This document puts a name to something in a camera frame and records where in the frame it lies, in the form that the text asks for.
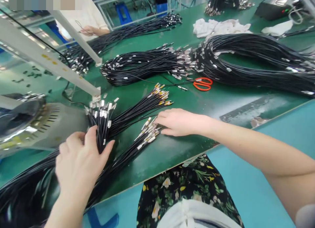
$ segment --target black device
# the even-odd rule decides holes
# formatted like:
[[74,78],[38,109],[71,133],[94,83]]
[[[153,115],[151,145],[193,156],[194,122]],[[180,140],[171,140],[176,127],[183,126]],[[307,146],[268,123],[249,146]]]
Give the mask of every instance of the black device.
[[288,0],[264,0],[259,4],[255,15],[268,21],[285,17],[292,8],[287,4],[287,1]]

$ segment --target floral skirt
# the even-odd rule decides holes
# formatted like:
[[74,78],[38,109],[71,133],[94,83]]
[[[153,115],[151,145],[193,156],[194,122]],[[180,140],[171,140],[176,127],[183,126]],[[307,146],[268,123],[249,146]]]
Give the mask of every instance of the floral skirt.
[[167,210],[183,198],[210,204],[244,227],[222,176],[204,154],[144,182],[137,228],[156,228]]

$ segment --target cable bundle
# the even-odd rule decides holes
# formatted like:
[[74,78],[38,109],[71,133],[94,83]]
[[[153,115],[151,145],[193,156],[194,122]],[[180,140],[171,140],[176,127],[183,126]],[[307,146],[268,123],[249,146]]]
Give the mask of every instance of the cable bundle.
[[40,227],[47,219],[47,192],[58,154],[55,150],[0,188],[0,227]]
[[[114,30],[109,34],[89,41],[88,44],[96,53],[98,53],[98,55],[100,55],[124,39],[156,33],[153,31],[159,29],[162,30],[157,32],[171,30],[176,24],[181,23],[181,19],[179,14],[169,13],[167,16],[161,18],[155,18],[148,22],[128,25]],[[88,72],[88,65],[93,62],[92,58],[78,45],[66,49],[63,55],[65,57],[60,56],[59,59],[67,64],[69,62],[69,67],[81,75]]]
[[209,16],[219,15],[226,7],[232,7],[239,10],[244,10],[251,7],[253,4],[249,0],[209,0],[205,8],[205,13]]
[[[229,63],[221,53],[249,57],[273,70]],[[263,34],[225,34],[211,37],[192,52],[201,74],[223,84],[269,87],[314,96],[315,65],[311,55],[298,53]]]
[[89,126],[97,125],[97,148],[98,152],[101,154],[105,148],[106,139],[108,138],[109,128],[112,125],[112,111],[116,108],[116,102],[119,98],[114,100],[114,105],[112,103],[105,104],[104,100],[93,104],[91,102],[91,108],[85,108],[86,114],[89,119]]
[[[91,108],[86,107],[90,126],[98,126],[96,140],[99,153],[103,151],[109,138],[147,118],[152,111],[172,104],[171,101],[166,101],[169,92],[161,90],[162,88],[163,86],[157,84],[147,96],[117,117],[113,117],[113,110],[117,106],[118,98],[113,103],[105,104],[105,100],[101,100],[91,104]],[[151,112],[136,120],[147,111]],[[149,117],[135,141],[112,163],[106,165],[94,186],[87,209],[102,197],[117,173],[133,161],[141,149],[155,140],[158,130],[157,124]],[[54,168],[58,154],[59,150],[55,150],[0,188],[0,227],[35,228],[46,222],[50,211],[45,204],[50,181],[56,179]]]
[[106,165],[94,186],[87,208],[90,208],[97,203],[103,196],[108,184],[116,178],[122,168],[125,168],[149,143],[155,140],[159,134],[160,127],[157,127],[154,120],[151,121],[151,118],[149,118],[143,125],[141,133],[129,148],[127,148],[127,150],[118,156],[111,164]]
[[129,85],[165,72],[176,78],[187,78],[187,71],[195,67],[190,60],[190,49],[174,50],[170,45],[117,55],[102,65],[100,72],[114,86]]
[[[112,120],[112,127],[110,130],[109,137],[113,137],[120,132],[124,131],[130,125],[145,119],[153,111],[161,109],[165,106],[173,104],[171,101],[166,101],[168,99],[168,91],[161,90],[164,85],[157,84],[154,89],[145,97],[143,97],[137,104],[130,107],[117,117]],[[141,119],[135,121],[135,119],[142,114],[150,111],[148,114],[143,116]]]

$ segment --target scissors handle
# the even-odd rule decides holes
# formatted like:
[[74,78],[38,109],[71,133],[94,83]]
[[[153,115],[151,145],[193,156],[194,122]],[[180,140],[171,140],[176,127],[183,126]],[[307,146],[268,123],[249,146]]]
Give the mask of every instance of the scissors handle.
[[211,89],[211,86],[209,84],[203,84],[203,83],[200,83],[200,82],[194,82],[193,85],[199,91],[209,91]]
[[213,81],[209,78],[206,78],[206,77],[196,78],[195,82],[206,84],[206,85],[212,85],[213,84]]

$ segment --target blue chair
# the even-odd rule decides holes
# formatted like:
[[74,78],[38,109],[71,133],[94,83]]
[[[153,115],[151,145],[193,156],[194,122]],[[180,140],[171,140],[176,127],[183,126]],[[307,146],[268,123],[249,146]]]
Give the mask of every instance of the blue chair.
[[108,222],[106,222],[104,225],[101,225],[98,219],[98,216],[96,214],[96,210],[94,207],[92,207],[88,212],[88,219],[91,225],[91,228],[116,228],[119,223],[119,215],[116,213],[111,219],[109,219]]
[[132,22],[127,6],[124,2],[116,4],[115,8],[121,25]]
[[164,12],[163,14],[159,14],[158,17],[163,17],[167,15],[167,3],[156,5],[157,13]]

